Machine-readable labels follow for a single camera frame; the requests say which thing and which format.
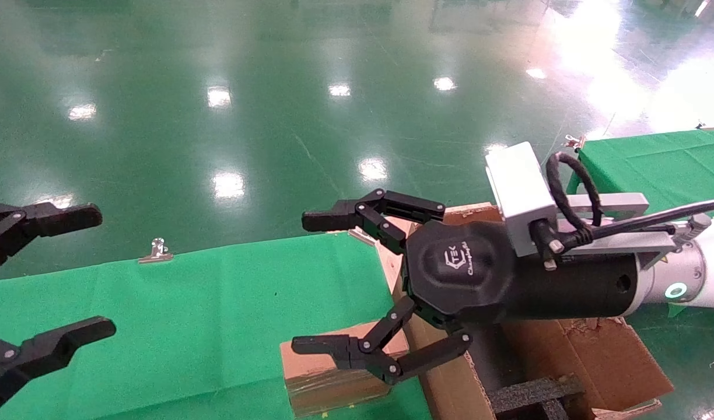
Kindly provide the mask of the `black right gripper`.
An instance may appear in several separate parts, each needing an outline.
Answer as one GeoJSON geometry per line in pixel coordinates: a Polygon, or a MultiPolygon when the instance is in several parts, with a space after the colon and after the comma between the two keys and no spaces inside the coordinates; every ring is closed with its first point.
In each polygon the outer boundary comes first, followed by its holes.
{"type": "Polygon", "coordinates": [[[635,300],[634,255],[566,255],[549,271],[536,255],[517,256],[502,223],[447,225],[438,222],[445,210],[440,202],[378,188],[360,199],[339,199],[326,212],[304,212],[307,232],[359,227],[392,253],[404,253],[403,286],[410,297],[398,300],[362,338],[294,337],[293,352],[328,355],[337,369],[367,370],[392,386],[453,361],[473,343],[459,330],[394,359],[384,348],[416,312],[449,330],[466,323],[618,317],[635,300]],[[386,217],[425,224],[406,239],[386,217]]]}

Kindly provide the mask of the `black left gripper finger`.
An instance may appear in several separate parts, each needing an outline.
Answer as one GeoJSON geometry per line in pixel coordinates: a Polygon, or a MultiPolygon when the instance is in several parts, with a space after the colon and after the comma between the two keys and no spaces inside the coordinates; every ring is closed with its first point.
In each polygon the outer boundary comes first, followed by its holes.
{"type": "Polygon", "coordinates": [[[117,332],[107,317],[91,317],[39,333],[14,345],[0,339],[0,408],[38,377],[65,369],[79,348],[117,332]]]}
{"type": "Polygon", "coordinates": [[[97,205],[57,208],[51,202],[27,206],[0,203],[0,266],[38,237],[61,236],[103,223],[97,205]]]}

